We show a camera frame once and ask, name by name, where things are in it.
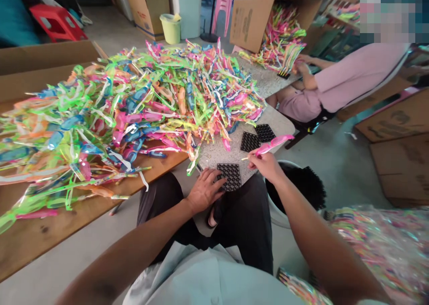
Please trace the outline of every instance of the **light blue shirt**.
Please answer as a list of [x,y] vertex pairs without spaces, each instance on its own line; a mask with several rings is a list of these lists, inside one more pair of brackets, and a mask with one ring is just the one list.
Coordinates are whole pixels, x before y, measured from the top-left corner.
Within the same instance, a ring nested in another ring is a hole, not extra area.
[[140,274],[123,302],[143,304],[297,305],[303,301],[272,275],[244,265],[237,246],[217,245],[203,251],[174,242],[162,263]]

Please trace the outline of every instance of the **black stand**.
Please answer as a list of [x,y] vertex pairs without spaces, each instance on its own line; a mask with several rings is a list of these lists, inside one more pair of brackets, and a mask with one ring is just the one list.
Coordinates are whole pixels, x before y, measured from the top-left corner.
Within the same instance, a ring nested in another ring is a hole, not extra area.
[[215,43],[218,41],[218,38],[219,38],[217,35],[211,33],[211,26],[213,25],[213,15],[215,13],[215,5],[214,5],[215,3],[216,3],[216,0],[213,0],[213,2],[211,3],[211,19],[210,19],[210,27],[209,27],[210,32],[209,33],[204,32],[200,35],[201,40],[205,42]]

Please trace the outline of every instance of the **dark pants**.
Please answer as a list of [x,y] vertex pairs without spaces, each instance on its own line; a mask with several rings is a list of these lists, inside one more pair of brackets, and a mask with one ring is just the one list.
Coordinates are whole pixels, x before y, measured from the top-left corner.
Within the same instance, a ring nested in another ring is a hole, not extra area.
[[[183,199],[176,177],[168,172],[152,182],[140,196],[137,225],[174,207]],[[152,264],[163,261],[174,241],[206,250],[221,244],[238,246],[246,265],[273,274],[271,219],[265,183],[260,174],[253,175],[240,189],[226,192],[215,206],[222,219],[211,237],[197,229],[193,219],[186,222],[167,242]]]

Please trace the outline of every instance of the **black chair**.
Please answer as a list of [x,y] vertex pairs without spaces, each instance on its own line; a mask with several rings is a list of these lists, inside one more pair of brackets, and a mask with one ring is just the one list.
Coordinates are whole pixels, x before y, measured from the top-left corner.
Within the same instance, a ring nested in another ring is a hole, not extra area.
[[285,149],[290,149],[307,135],[313,135],[320,125],[334,118],[336,115],[336,112],[330,113],[322,107],[322,111],[319,114],[319,116],[317,116],[315,119],[312,119],[310,122],[307,122],[307,123],[299,122],[285,114],[282,114],[282,115],[287,117],[293,123],[293,125],[295,126],[295,129],[298,131],[298,134],[295,135],[295,138],[285,146]]

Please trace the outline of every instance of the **pink shirt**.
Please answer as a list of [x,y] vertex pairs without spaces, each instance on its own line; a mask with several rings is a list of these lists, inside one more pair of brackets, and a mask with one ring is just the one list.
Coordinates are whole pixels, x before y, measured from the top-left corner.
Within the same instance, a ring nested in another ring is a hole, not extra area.
[[329,112],[370,91],[393,70],[409,43],[371,43],[314,75],[323,107]]

